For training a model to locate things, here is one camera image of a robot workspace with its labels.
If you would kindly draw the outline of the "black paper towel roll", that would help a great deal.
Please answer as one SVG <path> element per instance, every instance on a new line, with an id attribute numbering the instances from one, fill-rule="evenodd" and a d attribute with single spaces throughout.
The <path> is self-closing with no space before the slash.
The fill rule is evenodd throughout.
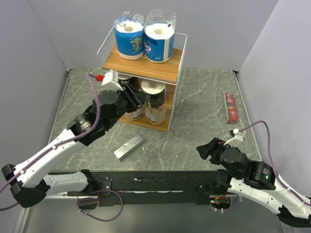
<path id="1" fill-rule="evenodd" d="M 141 89 L 149 95 L 146 104 L 151 108 L 158 108 L 166 101 L 166 84 L 151 80 L 141 81 Z"/>
<path id="2" fill-rule="evenodd" d="M 127 88 L 127 86 L 130 87 L 130 89 L 133 91 L 134 94 L 137 94 L 137 92 L 139 91 L 138 77 L 119 75 L 118 82 L 122 87 L 125 87 L 123 93 L 127 93 L 127 94 L 131 93 L 129 91 L 129 88 Z"/>

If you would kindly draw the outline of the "brown paper roll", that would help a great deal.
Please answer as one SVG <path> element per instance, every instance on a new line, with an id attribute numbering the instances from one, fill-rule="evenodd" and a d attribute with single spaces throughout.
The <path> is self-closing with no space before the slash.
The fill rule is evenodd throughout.
<path id="1" fill-rule="evenodd" d="M 125 113 L 124 117 L 127 121 L 136 121 L 142 118 L 142 108 L 135 110 L 134 112 Z"/>
<path id="2" fill-rule="evenodd" d="M 152 125 L 162 124 L 167 118 L 167 110 L 165 108 L 145 108 L 145 116 Z"/>

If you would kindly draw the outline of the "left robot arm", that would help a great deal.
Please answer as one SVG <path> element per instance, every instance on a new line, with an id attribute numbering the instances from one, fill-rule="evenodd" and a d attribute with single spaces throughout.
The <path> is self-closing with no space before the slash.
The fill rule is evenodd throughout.
<path id="1" fill-rule="evenodd" d="M 67 156 L 104 136 L 125 113 L 141 108 L 146 99 L 146 93 L 128 85 L 117 90 L 103 90 L 96 94 L 92 104 L 82 114 L 40 152 L 21 164 L 5 165 L 2 173 L 17 203 L 28 208 L 58 193 L 93 194 L 99 185 L 87 169 L 67 175 L 49 173 Z"/>

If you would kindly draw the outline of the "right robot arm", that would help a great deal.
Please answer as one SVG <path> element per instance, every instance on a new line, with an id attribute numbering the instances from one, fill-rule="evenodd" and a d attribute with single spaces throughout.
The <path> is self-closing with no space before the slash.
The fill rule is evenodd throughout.
<path id="1" fill-rule="evenodd" d="M 248 159 L 237 147 L 242 142 L 242 136 L 228 141 L 215 137 L 196 148 L 203 160 L 224 167 L 216 171 L 207 192 L 211 195 L 237 194 L 269 209 L 289 226 L 309 228 L 311 200 L 295 195 L 267 163 Z"/>

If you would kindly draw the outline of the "blue paper towel roll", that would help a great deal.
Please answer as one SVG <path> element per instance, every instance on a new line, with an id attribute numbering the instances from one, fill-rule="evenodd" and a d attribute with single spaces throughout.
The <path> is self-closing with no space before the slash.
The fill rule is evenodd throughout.
<path id="1" fill-rule="evenodd" d="M 144 24 L 144 47 L 147 59 L 164 63 L 171 59 L 176 27 L 176 14 L 167 9 L 153 9 Z"/>
<path id="2" fill-rule="evenodd" d="M 142 14 L 124 12 L 114 20 L 118 54 L 126 60 L 140 59 L 144 54 L 144 17 Z"/>

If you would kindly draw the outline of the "brown paper roll front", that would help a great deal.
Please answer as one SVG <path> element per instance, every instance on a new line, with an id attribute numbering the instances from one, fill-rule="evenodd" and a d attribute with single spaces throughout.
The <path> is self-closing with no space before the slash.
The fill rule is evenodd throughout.
<path id="1" fill-rule="evenodd" d="M 127 121 L 136 121 L 142 118 L 142 108 L 135 110 L 134 112 L 125 113 L 124 117 Z"/>

